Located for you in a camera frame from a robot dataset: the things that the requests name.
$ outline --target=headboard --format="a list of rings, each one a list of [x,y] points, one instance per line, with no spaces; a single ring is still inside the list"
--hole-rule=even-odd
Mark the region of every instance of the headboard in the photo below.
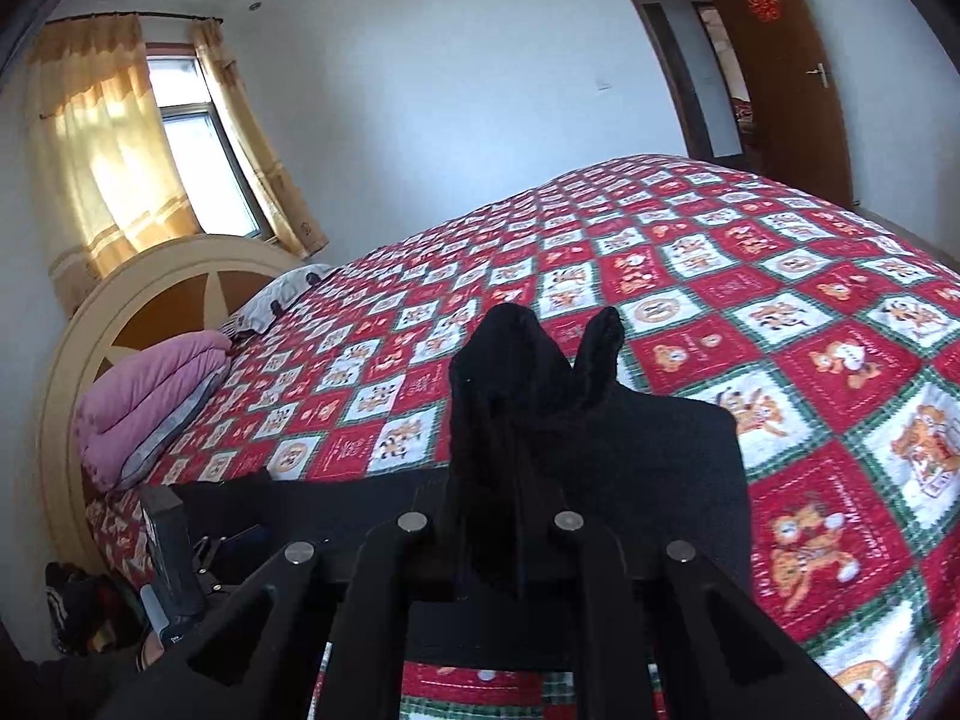
[[[191,236],[128,260],[83,302],[56,348],[37,430],[43,507],[58,560],[104,569],[86,525],[91,490],[71,429],[80,396],[128,354],[179,333],[218,327],[264,285],[300,265],[265,242]]]

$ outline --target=brown wooden door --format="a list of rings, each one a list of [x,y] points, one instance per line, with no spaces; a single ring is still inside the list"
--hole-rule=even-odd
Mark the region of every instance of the brown wooden door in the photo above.
[[[850,208],[840,100],[805,1],[755,0],[753,8],[748,0],[713,2],[747,82],[764,172]]]

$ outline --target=white pillow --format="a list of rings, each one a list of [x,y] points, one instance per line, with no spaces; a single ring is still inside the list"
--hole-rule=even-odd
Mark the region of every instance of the white pillow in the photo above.
[[[330,265],[306,265],[277,276],[242,308],[233,312],[220,326],[220,332],[229,338],[246,333],[263,335],[306,290],[317,287],[338,269]]]

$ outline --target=window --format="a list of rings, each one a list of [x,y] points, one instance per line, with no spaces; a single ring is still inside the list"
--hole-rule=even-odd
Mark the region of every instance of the window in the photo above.
[[[147,65],[176,169],[200,226],[208,233],[271,238],[196,57],[150,57]]]

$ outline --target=curtain rod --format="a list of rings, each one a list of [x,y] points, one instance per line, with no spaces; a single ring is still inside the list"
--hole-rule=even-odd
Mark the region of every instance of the curtain rod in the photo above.
[[[213,18],[213,16],[191,16],[186,13],[158,13],[155,10],[112,10],[104,13],[85,13],[82,16],[66,16],[62,19],[54,19],[47,23],[75,22],[80,19],[93,19],[97,16],[155,16],[161,19],[189,19],[194,22],[203,22]],[[216,23],[224,23],[223,19],[213,19]]]

